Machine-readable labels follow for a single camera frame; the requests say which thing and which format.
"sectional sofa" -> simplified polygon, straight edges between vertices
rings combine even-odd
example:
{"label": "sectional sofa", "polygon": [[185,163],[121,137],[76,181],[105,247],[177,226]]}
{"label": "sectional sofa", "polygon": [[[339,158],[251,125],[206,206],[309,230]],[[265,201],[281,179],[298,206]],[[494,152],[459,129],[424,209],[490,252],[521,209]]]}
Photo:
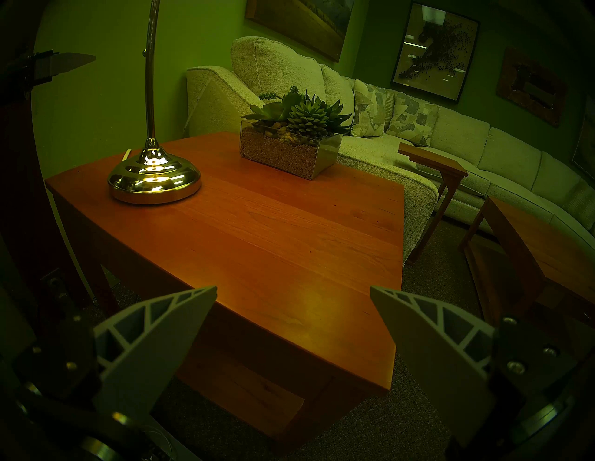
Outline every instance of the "sectional sofa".
{"label": "sectional sofa", "polygon": [[[217,66],[188,69],[191,136],[238,133],[241,115],[250,113],[251,104],[262,104],[257,94],[284,94],[291,85],[301,91],[307,88],[310,94],[330,102],[341,99],[344,113],[353,112],[352,79],[282,43],[262,37],[235,40],[231,63],[233,72]],[[394,100],[394,90],[386,91],[387,99]],[[393,107],[387,104],[385,131],[392,115]],[[405,260],[432,211],[440,205],[440,174],[399,154],[401,142],[409,143],[387,133],[370,138],[344,136],[337,161],[405,185]],[[595,262],[595,191],[547,152],[445,107],[439,109],[431,147],[423,148],[458,161],[469,172],[447,208],[447,216],[470,224],[491,195],[569,235]],[[491,232],[485,221],[480,228]]]}

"table leg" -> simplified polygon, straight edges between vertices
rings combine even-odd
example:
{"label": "table leg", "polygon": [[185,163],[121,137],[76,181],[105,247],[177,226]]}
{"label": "table leg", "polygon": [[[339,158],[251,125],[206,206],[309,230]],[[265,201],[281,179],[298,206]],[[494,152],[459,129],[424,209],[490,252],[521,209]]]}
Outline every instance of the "table leg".
{"label": "table leg", "polygon": [[85,279],[87,279],[91,291],[93,291],[100,307],[107,316],[115,314],[120,308],[111,291],[109,282],[105,278],[101,264],[93,254],[91,230],[88,229],[84,222],[84,217],[80,216],[71,205],[58,196],[55,197],[55,202],[74,256],[83,271]]}
{"label": "table leg", "polygon": [[368,397],[366,392],[331,378],[312,400],[306,400],[278,437],[273,451],[282,456],[322,433]]}
{"label": "table leg", "polygon": [[439,192],[438,199],[440,199],[440,197],[442,196],[442,192],[444,192],[444,187],[447,186],[448,192],[446,194],[446,197],[444,197],[444,201],[442,202],[442,205],[440,205],[440,208],[438,209],[438,213],[436,213],[436,216],[434,216],[434,219],[432,220],[430,226],[426,230],[424,236],[421,237],[419,244],[409,255],[409,258],[406,261],[406,263],[408,265],[410,265],[410,266],[414,265],[417,262],[421,252],[424,251],[425,245],[428,243],[430,237],[434,233],[434,230],[436,230],[436,227],[438,226],[438,223],[442,219],[442,216],[444,216],[444,212],[446,211],[446,208],[448,208],[449,203],[452,200],[452,197],[454,197],[456,189],[457,189],[457,187],[459,187],[460,182],[461,182],[461,178],[454,178],[454,177],[449,177],[449,176],[445,176],[443,178],[443,182],[440,185],[440,189],[438,190],[438,192]]}
{"label": "table leg", "polygon": [[463,240],[461,240],[461,243],[459,243],[459,251],[460,252],[465,250],[467,243],[469,243],[469,241],[471,240],[471,237],[473,237],[475,235],[475,233],[477,232],[477,230],[479,229],[480,224],[484,219],[483,212],[484,212],[485,206],[486,206],[486,203],[484,202],[484,204],[481,205],[479,213],[477,214],[477,216],[471,223],[471,227],[469,227],[469,230],[465,234],[465,237],[463,237]]}

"wall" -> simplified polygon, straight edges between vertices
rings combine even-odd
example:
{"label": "wall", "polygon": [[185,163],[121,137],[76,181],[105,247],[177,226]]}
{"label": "wall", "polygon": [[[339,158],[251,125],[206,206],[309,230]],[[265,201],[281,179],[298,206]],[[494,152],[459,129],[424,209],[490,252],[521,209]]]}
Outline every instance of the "wall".
{"label": "wall", "polygon": [[[494,1],[425,0],[422,3],[468,16],[481,23],[459,103],[401,85],[391,85],[411,5],[407,0],[370,1],[353,78],[399,89],[484,120],[570,164],[583,122],[584,88],[587,83],[580,63],[575,62],[572,51],[563,47],[563,41],[554,40]],[[507,46],[513,46],[536,59],[568,84],[566,105],[558,128],[513,102],[496,96],[496,85]]]}
{"label": "wall", "polygon": [[[142,51],[150,0],[52,0],[36,51],[94,54],[91,64],[32,92],[33,125],[44,177],[140,148],[146,139]],[[356,0],[338,63],[244,18],[246,0],[164,0],[155,46],[155,124],[160,142],[183,137],[189,67],[231,69],[231,42],[258,35],[279,40],[351,76],[368,0]]]}

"chrome lamp base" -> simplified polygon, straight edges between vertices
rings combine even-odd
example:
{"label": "chrome lamp base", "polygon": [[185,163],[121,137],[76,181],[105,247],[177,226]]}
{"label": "chrome lamp base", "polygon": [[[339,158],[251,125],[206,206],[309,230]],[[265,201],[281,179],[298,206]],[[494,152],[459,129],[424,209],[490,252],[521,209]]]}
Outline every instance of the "chrome lamp base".
{"label": "chrome lamp base", "polygon": [[148,139],[138,155],[125,158],[108,177],[113,197],[138,205],[156,205],[186,198],[202,185],[201,172],[181,157],[166,153]]}

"wooden end table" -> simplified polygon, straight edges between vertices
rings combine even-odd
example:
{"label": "wooden end table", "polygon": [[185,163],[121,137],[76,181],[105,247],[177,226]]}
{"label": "wooden end table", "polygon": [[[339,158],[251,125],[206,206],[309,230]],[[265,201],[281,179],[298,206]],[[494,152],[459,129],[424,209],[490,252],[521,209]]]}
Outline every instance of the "wooden end table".
{"label": "wooden end table", "polygon": [[[522,285],[512,302],[494,283],[501,276],[488,264],[494,252],[471,240],[483,219]],[[465,252],[489,324],[497,326],[502,313],[530,315],[538,303],[595,328],[595,266],[570,237],[549,224],[488,196],[459,250]]]}
{"label": "wooden end table", "polygon": [[408,265],[414,265],[421,252],[424,251],[425,245],[428,243],[428,240],[436,230],[438,223],[444,216],[444,212],[446,208],[448,208],[452,197],[454,197],[456,189],[459,187],[462,179],[466,176],[469,176],[469,173],[466,169],[464,169],[459,162],[450,159],[448,157],[444,157],[442,155],[438,155],[437,153],[430,152],[429,150],[416,148],[415,146],[410,146],[405,143],[399,144],[399,153],[406,155],[409,157],[411,161],[416,163],[425,165],[426,167],[434,168],[440,172],[442,176],[442,183],[438,188],[438,200],[442,197],[444,189],[448,187],[448,192],[446,193],[446,197],[444,197],[444,201],[440,208],[438,208],[438,212],[434,219],[430,222],[430,225],[425,230],[424,235],[421,237],[418,245],[409,255],[407,258],[406,263]]}
{"label": "wooden end table", "polygon": [[241,158],[239,143],[164,143],[203,180],[166,205],[109,195],[121,155],[46,183],[108,312],[118,308],[100,264],[144,299],[217,286],[177,376],[286,453],[390,390],[395,346],[369,288],[401,287],[404,189],[339,164],[304,180]]}

